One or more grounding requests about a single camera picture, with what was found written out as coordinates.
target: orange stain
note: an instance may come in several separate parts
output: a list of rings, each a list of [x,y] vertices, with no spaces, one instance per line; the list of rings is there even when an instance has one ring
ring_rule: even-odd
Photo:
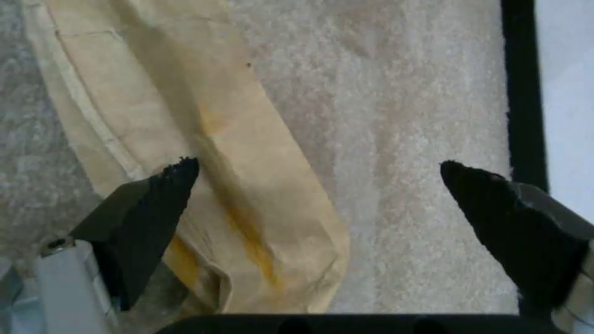
[[[163,261],[185,286],[189,289],[194,287],[200,270],[194,253],[177,235],[171,239]]]
[[[227,120],[221,115],[209,110],[208,104],[199,104],[198,110],[200,111],[202,129],[206,135],[215,134],[227,126]]]

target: beige carpet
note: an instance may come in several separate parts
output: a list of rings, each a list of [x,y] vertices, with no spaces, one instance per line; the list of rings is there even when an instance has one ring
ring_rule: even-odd
[[[509,174],[498,0],[232,0],[254,66],[340,214],[336,312],[516,312],[438,164]]]

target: stain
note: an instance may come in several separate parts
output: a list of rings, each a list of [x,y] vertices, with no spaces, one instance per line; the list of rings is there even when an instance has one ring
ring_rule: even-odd
[[[120,21],[130,27],[122,32],[122,38],[158,89],[186,142],[192,147],[192,154],[199,157],[202,173],[227,213],[228,224],[244,243],[248,258],[259,268],[266,282],[275,291],[280,291],[283,284],[275,272],[272,252],[258,229],[258,217],[239,187],[238,177],[209,136],[225,125],[215,120],[214,113],[209,116],[207,105],[195,101],[185,79],[185,69],[177,57],[179,45],[158,27],[147,25],[128,1],[109,0],[109,3]]]
[[[206,135],[213,135],[227,127],[229,121],[216,112],[211,111],[207,104],[199,104],[198,109],[200,110],[202,129]]]
[[[200,270],[194,253],[177,235],[174,235],[169,243],[163,261],[185,286],[194,286]]]

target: gray floor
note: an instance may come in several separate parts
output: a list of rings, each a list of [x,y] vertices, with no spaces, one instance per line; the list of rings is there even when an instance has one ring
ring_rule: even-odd
[[[498,3],[231,1],[270,99],[350,224],[333,311],[516,311],[513,285],[438,176],[448,158],[509,173]],[[18,0],[0,0],[0,112],[0,254],[28,275],[40,242],[99,199],[47,97]],[[160,267],[124,325],[162,326],[185,294]]]

